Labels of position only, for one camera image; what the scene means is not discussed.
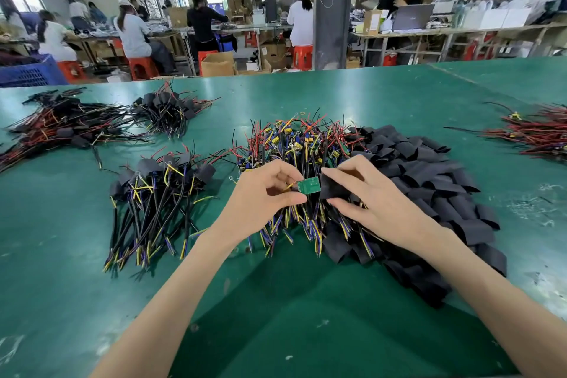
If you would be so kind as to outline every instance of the blue plastic crate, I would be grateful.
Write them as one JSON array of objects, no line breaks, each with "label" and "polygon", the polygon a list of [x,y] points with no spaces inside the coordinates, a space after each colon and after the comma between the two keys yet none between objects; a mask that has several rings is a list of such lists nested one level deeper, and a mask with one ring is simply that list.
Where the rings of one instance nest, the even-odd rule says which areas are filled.
[{"label": "blue plastic crate", "polygon": [[37,59],[38,62],[0,68],[0,88],[69,84],[51,54],[30,57]]}]

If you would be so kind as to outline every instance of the pile of parts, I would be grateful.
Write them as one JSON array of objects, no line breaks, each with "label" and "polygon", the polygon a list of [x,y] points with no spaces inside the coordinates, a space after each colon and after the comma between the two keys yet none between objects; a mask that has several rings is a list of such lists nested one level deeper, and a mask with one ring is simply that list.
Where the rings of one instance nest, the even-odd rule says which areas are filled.
[{"label": "pile of parts", "polygon": [[199,195],[213,177],[216,156],[196,160],[199,156],[184,147],[184,153],[142,158],[135,171],[125,167],[111,184],[114,224],[105,272],[121,270],[132,255],[146,270],[164,252],[177,254],[174,240],[180,236],[183,259],[191,240],[206,230],[197,229],[191,213],[199,202],[215,198]]},{"label": "pile of parts", "polygon": [[536,114],[521,116],[506,105],[485,102],[507,109],[509,115],[502,119],[508,123],[503,129],[469,130],[460,127],[445,127],[465,132],[481,133],[485,138],[504,139],[515,142],[533,159],[567,161],[567,106],[542,105]]},{"label": "pile of parts", "polygon": [[[339,214],[325,199],[343,198],[364,206],[358,197],[321,174],[321,167],[336,167],[351,156],[365,156],[380,172],[429,217],[450,228],[478,256],[506,275],[506,257],[490,246],[500,229],[493,210],[475,204],[471,193],[479,189],[463,165],[450,160],[450,148],[421,136],[410,138],[393,126],[378,129],[347,127],[340,122],[309,119],[252,123],[247,147],[233,143],[223,156],[234,154],[241,172],[282,159],[305,177],[295,186],[308,201],[278,212],[260,231],[266,255],[280,238],[293,243],[297,224],[315,252],[324,251],[336,263],[352,255],[365,264],[379,260],[404,287],[413,288],[429,305],[438,308],[451,291],[443,277],[417,255],[377,238],[372,232]],[[248,239],[252,249],[252,239]]]},{"label": "pile of parts", "polygon": [[198,100],[197,97],[180,98],[171,90],[171,83],[164,85],[155,93],[139,97],[132,104],[136,119],[148,122],[150,133],[166,133],[170,138],[182,137],[187,132],[187,122],[203,109],[209,108],[215,100]]},{"label": "pile of parts", "polygon": [[63,93],[58,90],[37,93],[25,102],[35,102],[39,108],[31,115],[8,126],[18,136],[17,142],[0,153],[0,172],[51,149],[65,145],[91,148],[100,169],[103,168],[95,145],[101,142],[149,142],[146,134],[124,132],[134,119],[127,106],[106,103],[82,103],[72,97],[81,89]]}]

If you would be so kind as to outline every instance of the green tabletop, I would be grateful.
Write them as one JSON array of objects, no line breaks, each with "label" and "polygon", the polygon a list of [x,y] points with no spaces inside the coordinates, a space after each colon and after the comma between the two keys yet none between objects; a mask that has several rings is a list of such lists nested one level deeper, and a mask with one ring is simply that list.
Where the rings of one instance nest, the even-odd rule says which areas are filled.
[{"label": "green tabletop", "polygon": [[[520,156],[509,144],[446,130],[501,125],[496,101],[526,113],[534,102],[561,100],[563,58],[445,63],[175,80],[174,90],[223,96],[191,120],[186,144],[210,153],[244,143],[250,118],[290,118],[321,107],[333,119],[452,147],[481,186],[478,202],[501,220],[496,246],[509,279],[567,319],[565,168]],[[83,101],[130,103],[158,81],[89,86]],[[0,124],[29,114],[36,89],[0,90]],[[0,142],[8,140],[0,133]],[[108,144],[104,166],[116,170],[163,145]],[[210,224],[232,191],[234,166],[220,162],[197,224]],[[108,187],[92,153],[50,152],[0,174],[0,376],[84,377],[179,264],[165,255],[138,274],[131,260],[113,279],[103,274],[112,227]],[[456,295],[433,310],[377,263],[317,258],[305,237],[280,244],[274,257],[244,246],[229,258],[199,304],[171,371],[204,377],[449,377],[511,374],[514,366]],[[255,239],[259,247],[259,238]]]}]

